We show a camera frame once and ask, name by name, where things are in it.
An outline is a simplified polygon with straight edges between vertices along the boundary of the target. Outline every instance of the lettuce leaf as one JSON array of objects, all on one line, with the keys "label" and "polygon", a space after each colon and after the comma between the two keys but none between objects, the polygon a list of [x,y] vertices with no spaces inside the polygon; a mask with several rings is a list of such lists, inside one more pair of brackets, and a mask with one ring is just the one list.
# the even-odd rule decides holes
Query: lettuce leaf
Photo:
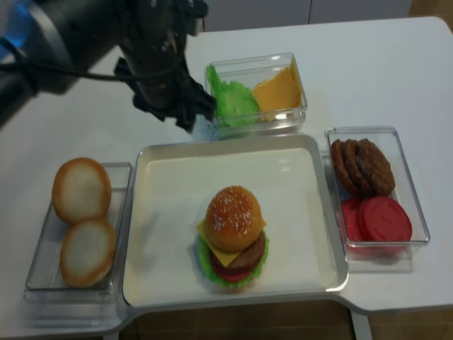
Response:
[{"label": "lettuce leaf", "polygon": [[247,86],[239,81],[222,81],[212,65],[207,68],[206,77],[217,100],[216,117],[220,127],[255,123],[253,116],[259,111],[258,104]]},{"label": "lettuce leaf", "polygon": [[239,288],[242,287],[243,285],[246,285],[249,283],[252,279],[257,278],[261,274],[261,270],[263,269],[263,264],[266,262],[266,259],[268,257],[269,253],[269,239],[266,233],[264,233],[264,238],[266,240],[266,246],[264,248],[264,254],[263,257],[261,258],[260,262],[258,265],[251,271],[251,273],[244,278],[243,280],[240,280],[238,282],[228,282],[225,281],[223,278],[217,275],[215,270],[213,269],[211,265],[211,260],[210,260],[210,248],[207,245],[207,243],[199,236],[198,237],[198,245],[197,245],[197,253],[198,253],[198,258],[200,259],[200,264],[201,264],[201,269],[204,273],[204,275],[209,278],[212,282],[216,283],[217,285],[225,288]]}]

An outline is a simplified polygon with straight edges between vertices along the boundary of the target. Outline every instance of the white cabinet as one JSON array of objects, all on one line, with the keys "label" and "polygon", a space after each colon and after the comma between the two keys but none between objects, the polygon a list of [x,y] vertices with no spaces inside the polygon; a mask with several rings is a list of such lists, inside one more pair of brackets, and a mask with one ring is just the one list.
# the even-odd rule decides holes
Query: white cabinet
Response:
[{"label": "white cabinet", "polygon": [[311,0],[204,0],[209,6],[205,30],[241,30],[304,25]]},{"label": "white cabinet", "polygon": [[405,18],[412,0],[312,0],[309,23]]}]

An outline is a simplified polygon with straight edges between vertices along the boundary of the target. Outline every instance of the metal tray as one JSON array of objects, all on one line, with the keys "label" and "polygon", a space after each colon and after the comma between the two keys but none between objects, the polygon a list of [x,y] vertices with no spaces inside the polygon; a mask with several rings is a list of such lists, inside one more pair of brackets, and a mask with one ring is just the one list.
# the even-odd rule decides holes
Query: metal tray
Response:
[{"label": "metal tray", "polygon": [[[195,226],[215,193],[250,189],[270,239],[259,279],[231,293],[202,274]],[[133,307],[252,303],[340,290],[348,264],[319,146],[307,135],[147,147],[139,154],[123,295]]]},{"label": "metal tray", "polygon": [[90,288],[72,288],[63,280],[59,269],[59,251],[67,226],[50,203],[42,226],[35,256],[25,284],[25,299],[40,302],[112,302],[119,291],[125,259],[125,240],[129,222],[132,189],[132,166],[129,163],[102,164],[112,185],[112,199],[105,219],[117,232],[117,251],[112,270]]}]

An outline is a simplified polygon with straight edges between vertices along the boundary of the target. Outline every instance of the transparent container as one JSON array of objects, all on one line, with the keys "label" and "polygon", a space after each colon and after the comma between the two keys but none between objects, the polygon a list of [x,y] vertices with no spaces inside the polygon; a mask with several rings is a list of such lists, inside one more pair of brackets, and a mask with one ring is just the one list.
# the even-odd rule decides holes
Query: transparent container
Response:
[{"label": "transparent container", "polygon": [[[271,110],[266,112],[244,113],[243,116],[236,116],[229,119],[215,118],[212,123],[203,122],[204,128],[210,130],[205,133],[210,136],[211,140],[222,140],[230,137],[249,137],[255,135],[274,135],[295,133],[299,126],[304,122],[307,102],[304,87],[300,80],[297,63],[292,53],[280,55],[268,55],[265,57],[255,57],[247,59],[229,60],[225,62],[213,62],[219,78],[222,81],[240,81],[250,90],[262,81],[272,79],[278,72],[289,68],[291,62],[294,62],[297,70],[297,81],[302,89],[300,106],[296,108],[283,108],[280,110]],[[205,70],[205,89],[212,94],[210,83],[207,80]]]},{"label": "transparent container", "polygon": [[112,270],[100,283],[89,288],[73,288],[64,282],[59,269],[59,252],[68,226],[57,217],[50,203],[25,284],[26,300],[109,303],[120,292],[132,204],[133,171],[129,163],[109,163],[103,166],[112,185],[112,198],[105,219],[117,232]]},{"label": "transparent container", "polygon": [[335,177],[332,204],[337,215],[340,233],[349,260],[389,261],[412,259],[412,255],[430,241],[423,212],[418,202],[406,158],[404,157],[398,133],[392,127],[342,127],[326,133],[328,145],[336,140],[361,140],[367,138],[382,151],[390,163],[395,178],[395,189],[391,197],[405,210],[412,224],[412,237],[408,242],[358,242],[352,241],[345,229],[342,203],[352,198],[341,182]]}]

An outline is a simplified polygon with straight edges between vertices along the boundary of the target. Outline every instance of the black cable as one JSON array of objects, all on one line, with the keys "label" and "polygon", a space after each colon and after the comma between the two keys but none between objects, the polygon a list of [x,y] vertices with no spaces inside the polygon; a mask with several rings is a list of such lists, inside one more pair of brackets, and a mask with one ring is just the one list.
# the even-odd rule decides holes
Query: black cable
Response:
[{"label": "black cable", "polygon": [[[177,3],[177,0],[173,0],[173,2],[181,16],[181,20],[182,20],[183,27],[184,27],[184,32],[183,32],[184,38],[183,39],[185,42],[187,39],[187,37],[186,37],[187,33],[185,31],[184,14],[183,14],[179,4]],[[13,71],[17,71],[18,69],[20,69],[22,67],[30,67],[30,68],[42,70],[45,72],[52,72],[52,73],[56,73],[56,74],[63,74],[63,75],[67,75],[67,76],[74,76],[74,77],[78,77],[78,78],[86,78],[86,79],[100,80],[100,81],[145,81],[145,80],[153,79],[156,77],[161,77],[161,76],[168,74],[168,73],[174,71],[175,69],[177,69],[184,59],[184,52],[183,51],[180,52],[179,50],[177,50],[176,53],[179,54],[179,56],[177,58],[173,58],[175,62],[169,68],[164,69],[162,71],[154,72],[151,74],[145,74],[143,76],[111,76],[108,74],[96,74],[96,73],[90,73],[90,72],[83,72],[83,71],[77,71],[75,69],[67,69],[65,67],[59,67],[57,65],[44,64],[41,62],[34,62],[31,59],[28,59],[26,57],[22,57],[20,59],[20,62],[0,64],[0,71],[13,72]]]}]

